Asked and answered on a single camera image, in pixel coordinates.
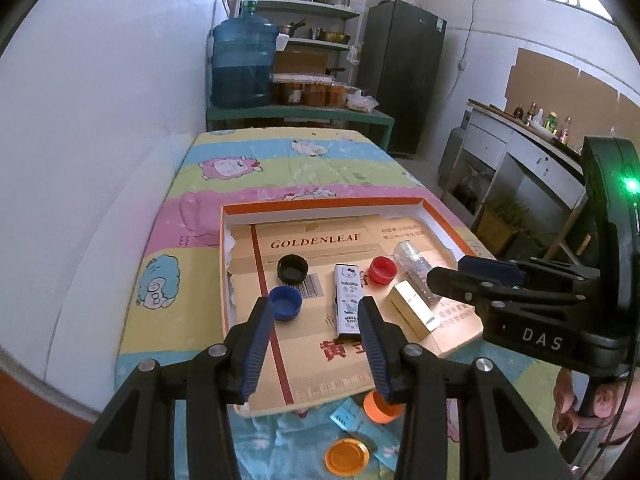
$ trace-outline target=screw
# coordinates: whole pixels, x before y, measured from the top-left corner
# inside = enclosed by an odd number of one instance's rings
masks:
[[[494,364],[486,357],[481,357],[476,361],[476,368],[481,372],[490,372],[494,369]]]
[[[404,353],[409,357],[418,357],[418,355],[422,354],[422,347],[416,343],[409,343],[404,345]]]
[[[153,359],[144,359],[138,364],[138,369],[141,372],[150,372],[156,367],[156,362]]]
[[[226,354],[226,346],[217,344],[209,347],[209,355],[211,357],[222,357]]]

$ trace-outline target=bed sheet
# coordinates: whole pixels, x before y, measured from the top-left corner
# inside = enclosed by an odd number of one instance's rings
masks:
[[[248,128],[198,136],[146,245],[116,361],[115,387],[142,359],[151,357],[162,365],[185,361],[223,340],[218,249],[223,204],[336,196],[420,196],[453,227],[464,229],[417,179],[357,132]],[[470,360],[478,352],[494,354],[513,381],[534,363],[491,348],[467,350],[460,359]],[[538,377],[533,382],[540,384]],[[253,419],[230,410],[243,479],[335,478],[323,461],[327,447],[345,436],[328,418],[333,409],[334,403],[306,413]],[[548,409],[543,407],[543,416]],[[188,477],[184,415],[179,403],[174,457],[179,479]],[[358,478],[392,476],[372,457]]]

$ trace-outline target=blue water bottle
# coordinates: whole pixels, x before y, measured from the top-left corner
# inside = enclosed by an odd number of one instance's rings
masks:
[[[278,27],[254,14],[258,0],[241,0],[241,14],[213,29],[211,104],[252,108],[271,101]]]

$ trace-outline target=green table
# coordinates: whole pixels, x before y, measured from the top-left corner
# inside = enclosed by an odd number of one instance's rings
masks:
[[[273,119],[273,118],[299,118],[299,119],[334,119],[345,120],[353,123],[377,124],[385,127],[385,132],[380,141],[380,148],[386,151],[391,138],[391,130],[394,127],[394,118],[382,112],[373,110],[369,114],[354,112],[346,108],[317,108],[313,106],[280,106],[270,105],[257,108],[216,108],[207,110],[207,130],[214,129],[215,121],[228,119]]]

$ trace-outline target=orange lid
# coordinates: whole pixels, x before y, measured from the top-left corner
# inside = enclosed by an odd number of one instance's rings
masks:
[[[334,475],[355,476],[369,463],[369,450],[355,438],[344,438],[326,450],[324,463]]]
[[[371,390],[362,405],[367,416],[378,424],[388,424],[402,415],[403,404],[387,404],[382,395]]]

